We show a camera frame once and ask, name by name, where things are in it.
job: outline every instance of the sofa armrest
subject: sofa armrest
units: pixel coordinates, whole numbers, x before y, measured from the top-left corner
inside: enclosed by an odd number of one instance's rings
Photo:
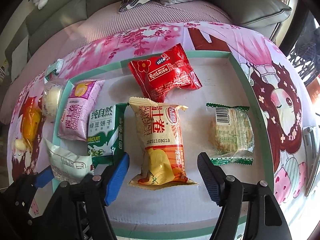
[[[18,45],[23,41],[25,37],[29,35],[27,30],[26,21],[23,21],[19,27],[16,34],[13,36],[13,39],[10,41],[8,47],[5,49],[4,54],[8,60],[9,64],[9,73],[11,75],[11,66],[12,66],[12,52],[18,47]]]
[[[292,9],[280,0],[207,0],[224,10],[234,24],[251,29],[286,20]]]

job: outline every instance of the green and white biscuit package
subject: green and white biscuit package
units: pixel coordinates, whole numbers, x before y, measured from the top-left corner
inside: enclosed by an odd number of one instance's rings
[[[254,137],[248,106],[224,106],[207,103],[212,116],[209,141],[218,150],[212,156],[214,165],[241,163],[252,165]]]
[[[124,111],[128,103],[95,109],[90,113],[88,126],[88,155],[95,167],[113,165],[124,154]]]

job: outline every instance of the metal screw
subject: metal screw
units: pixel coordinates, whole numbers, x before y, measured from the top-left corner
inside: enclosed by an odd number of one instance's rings
[[[60,187],[66,187],[68,186],[68,182],[67,181],[63,181],[59,184]]]
[[[232,176],[232,175],[227,175],[227,176],[226,176],[226,179],[227,179],[227,181],[230,181],[230,182],[235,181],[235,177]]]
[[[100,175],[95,175],[92,177],[93,181],[100,181],[101,180],[101,176]]]
[[[263,187],[266,187],[268,186],[268,183],[265,181],[265,180],[260,180],[260,185],[263,186]]]

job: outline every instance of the green wrapper end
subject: green wrapper end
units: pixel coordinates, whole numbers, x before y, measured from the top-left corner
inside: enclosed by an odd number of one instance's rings
[[[253,158],[252,157],[217,157],[211,158],[211,162],[213,165],[225,165],[229,163],[240,163],[245,165],[252,165]]]

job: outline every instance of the barcode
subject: barcode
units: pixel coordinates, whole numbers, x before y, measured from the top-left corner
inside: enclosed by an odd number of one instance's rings
[[[230,125],[229,108],[216,107],[217,125]]]

